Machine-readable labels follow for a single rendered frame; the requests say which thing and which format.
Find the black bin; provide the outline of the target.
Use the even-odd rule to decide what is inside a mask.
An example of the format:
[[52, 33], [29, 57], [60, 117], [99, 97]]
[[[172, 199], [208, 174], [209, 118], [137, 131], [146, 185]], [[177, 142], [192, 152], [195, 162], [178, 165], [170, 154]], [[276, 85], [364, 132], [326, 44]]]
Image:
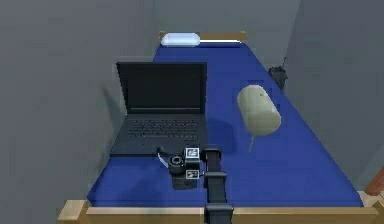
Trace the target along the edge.
[[283, 59], [283, 63], [280, 66], [271, 67], [268, 70], [268, 74], [271, 76], [281, 91], [284, 91], [286, 81], [288, 80], [288, 76], [285, 70], [285, 62], [286, 58]]

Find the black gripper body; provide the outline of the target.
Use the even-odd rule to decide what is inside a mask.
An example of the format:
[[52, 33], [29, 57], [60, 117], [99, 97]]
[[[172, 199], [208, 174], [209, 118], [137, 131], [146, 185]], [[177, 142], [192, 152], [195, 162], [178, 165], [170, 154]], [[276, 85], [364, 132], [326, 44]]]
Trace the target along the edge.
[[175, 190], [189, 190], [197, 187], [200, 178], [200, 162], [197, 158], [185, 158], [174, 154], [169, 158], [168, 170]]

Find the blue bed with wooden frame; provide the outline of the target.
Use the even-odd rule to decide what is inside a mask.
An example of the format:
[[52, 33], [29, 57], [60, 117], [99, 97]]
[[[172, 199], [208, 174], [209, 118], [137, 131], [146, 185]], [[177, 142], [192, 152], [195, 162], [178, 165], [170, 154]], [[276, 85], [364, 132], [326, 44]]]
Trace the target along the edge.
[[[210, 147], [222, 152], [232, 224], [384, 224], [384, 200], [364, 206], [336, 162], [245, 43], [243, 34], [198, 47], [159, 47], [155, 58], [208, 65]], [[280, 128], [256, 137], [241, 119], [236, 98], [246, 86], [264, 87], [282, 116]], [[156, 158], [111, 157], [86, 199], [65, 203], [57, 224], [205, 224], [203, 178], [175, 190]]]

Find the red-brown wooden furniture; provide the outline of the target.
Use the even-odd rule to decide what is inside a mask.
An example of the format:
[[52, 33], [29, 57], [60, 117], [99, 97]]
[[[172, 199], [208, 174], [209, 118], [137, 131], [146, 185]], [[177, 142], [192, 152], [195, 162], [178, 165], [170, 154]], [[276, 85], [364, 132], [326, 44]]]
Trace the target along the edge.
[[378, 196], [384, 190], [384, 167], [375, 175], [364, 192], [370, 196]]

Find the beige cylindrical pillow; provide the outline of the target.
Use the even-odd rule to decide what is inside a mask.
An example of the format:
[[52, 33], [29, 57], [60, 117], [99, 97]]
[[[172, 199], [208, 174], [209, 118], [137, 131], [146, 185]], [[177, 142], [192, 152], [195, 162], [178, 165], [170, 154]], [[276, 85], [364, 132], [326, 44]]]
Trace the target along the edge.
[[256, 136], [274, 133], [281, 125], [281, 115], [266, 90], [260, 85], [248, 85], [237, 95], [240, 110], [247, 132], [251, 135], [248, 151], [251, 152]]

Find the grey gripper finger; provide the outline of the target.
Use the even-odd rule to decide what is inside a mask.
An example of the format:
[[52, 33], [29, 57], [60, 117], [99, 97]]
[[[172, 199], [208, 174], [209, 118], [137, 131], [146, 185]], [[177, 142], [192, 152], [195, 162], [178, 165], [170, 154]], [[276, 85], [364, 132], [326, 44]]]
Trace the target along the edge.
[[157, 147], [156, 148], [156, 153], [157, 153], [157, 157], [159, 159], [159, 161], [166, 167], [168, 168], [168, 162], [161, 156], [162, 154], [165, 154], [163, 152], [163, 148], [162, 147]]

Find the pale blue pillow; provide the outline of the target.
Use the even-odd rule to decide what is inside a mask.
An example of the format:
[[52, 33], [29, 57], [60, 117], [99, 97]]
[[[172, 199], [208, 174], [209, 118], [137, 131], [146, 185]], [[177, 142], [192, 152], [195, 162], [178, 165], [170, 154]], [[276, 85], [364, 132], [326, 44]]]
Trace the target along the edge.
[[200, 44], [200, 37], [196, 33], [168, 33], [161, 39], [166, 47], [195, 47]]

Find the black laptop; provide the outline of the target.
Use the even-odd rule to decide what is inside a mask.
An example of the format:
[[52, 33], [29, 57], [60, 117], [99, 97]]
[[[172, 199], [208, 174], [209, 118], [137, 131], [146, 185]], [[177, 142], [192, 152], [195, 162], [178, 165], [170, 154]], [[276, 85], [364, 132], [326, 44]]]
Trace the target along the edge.
[[202, 62], [119, 62], [127, 115], [113, 156], [170, 154], [208, 143], [207, 65]]

